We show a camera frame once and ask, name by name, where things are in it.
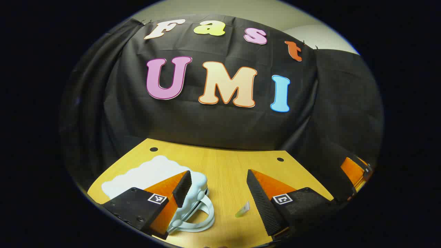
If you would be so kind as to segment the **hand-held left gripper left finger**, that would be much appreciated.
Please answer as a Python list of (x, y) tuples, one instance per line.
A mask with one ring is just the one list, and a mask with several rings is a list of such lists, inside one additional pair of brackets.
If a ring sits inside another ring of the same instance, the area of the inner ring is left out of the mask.
[(145, 189), (130, 187), (102, 206), (137, 230), (166, 239), (167, 228), (191, 186), (192, 176), (187, 170)]

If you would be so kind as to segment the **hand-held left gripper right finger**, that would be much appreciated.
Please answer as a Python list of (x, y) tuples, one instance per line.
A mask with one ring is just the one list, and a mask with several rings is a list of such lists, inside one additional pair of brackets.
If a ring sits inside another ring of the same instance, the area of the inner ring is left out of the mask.
[(310, 187), (295, 189), (253, 169), (247, 185), (269, 236), (296, 237), (317, 228), (339, 209)]

